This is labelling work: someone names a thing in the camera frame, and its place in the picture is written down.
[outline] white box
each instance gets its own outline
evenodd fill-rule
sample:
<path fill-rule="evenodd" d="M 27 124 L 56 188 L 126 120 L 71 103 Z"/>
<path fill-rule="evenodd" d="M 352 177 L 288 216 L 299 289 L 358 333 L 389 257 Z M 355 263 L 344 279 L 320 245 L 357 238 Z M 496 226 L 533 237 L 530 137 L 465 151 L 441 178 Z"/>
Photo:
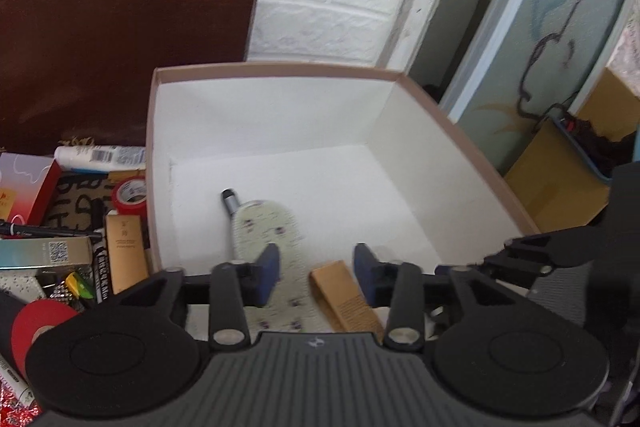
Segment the white box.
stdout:
<path fill-rule="evenodd" d="M 432 272 L 537 230 L 494 168 L 404 74 L 322 64 L 154 73 L 147 129 L 152 250 L 208 273 L 232 259 L 220 192 L 295 215 L 312 267 L 356 243 Z"/>

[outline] white marker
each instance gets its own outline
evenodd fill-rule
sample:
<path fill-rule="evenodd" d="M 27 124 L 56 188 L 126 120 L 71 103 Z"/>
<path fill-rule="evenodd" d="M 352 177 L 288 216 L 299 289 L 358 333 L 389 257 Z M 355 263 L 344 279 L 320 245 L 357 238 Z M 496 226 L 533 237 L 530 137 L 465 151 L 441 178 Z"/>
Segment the white marker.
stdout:
<path fill-rule="evenodd" d="M 0 380 L 14 393 L 15 397 L 25 407 L 31 407 L 35 398 L 27 383 L 18 375 L 18 372 L 0 356 Z"/>

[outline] dark brown wooden board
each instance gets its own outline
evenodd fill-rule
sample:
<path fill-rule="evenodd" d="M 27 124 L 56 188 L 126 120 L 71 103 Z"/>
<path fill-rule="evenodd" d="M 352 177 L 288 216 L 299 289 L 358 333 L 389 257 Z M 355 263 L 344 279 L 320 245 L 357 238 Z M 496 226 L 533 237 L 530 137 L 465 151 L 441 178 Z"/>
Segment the dark brown wooden board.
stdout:
<path fill-rule="evenodd" d="M 154 68 L 245 60 L 256 0 L 0 0 L 0 147 L 145 143 Z"/>

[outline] red round object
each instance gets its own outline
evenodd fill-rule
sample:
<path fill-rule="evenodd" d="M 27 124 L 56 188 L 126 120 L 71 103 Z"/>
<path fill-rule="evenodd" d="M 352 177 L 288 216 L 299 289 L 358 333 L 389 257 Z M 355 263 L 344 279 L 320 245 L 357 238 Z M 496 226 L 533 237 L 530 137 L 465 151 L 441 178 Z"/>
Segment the red round object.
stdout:
<path fill-rule="evenodd" d="M 73 308 L 52 299 L 41 299 L 27 304 L 18 312 L 11 327 L 11 349 L 15 365 L 24 378 L 24 361 L 31 344 L 45 331 L 78 315 Z"/>
<path fill-rule="evenodd" d="M 146 182 L 144 176 L 121 181 L 111 191 L 111 201 L 119 214 L 146 217 Z"/>

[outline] red shiny wrapper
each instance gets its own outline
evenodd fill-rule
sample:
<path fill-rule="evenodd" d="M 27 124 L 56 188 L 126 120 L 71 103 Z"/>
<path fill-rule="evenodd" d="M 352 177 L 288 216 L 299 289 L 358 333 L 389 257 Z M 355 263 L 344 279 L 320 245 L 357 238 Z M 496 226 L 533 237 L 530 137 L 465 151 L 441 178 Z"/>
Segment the red shiny wrapper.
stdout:
<path fill-rule="evenodd" d="M 21 405 L 11 391 L 0 385 L 0 427 L 24 427 L 39 414 L 37 405 L 29 408 Z"/>

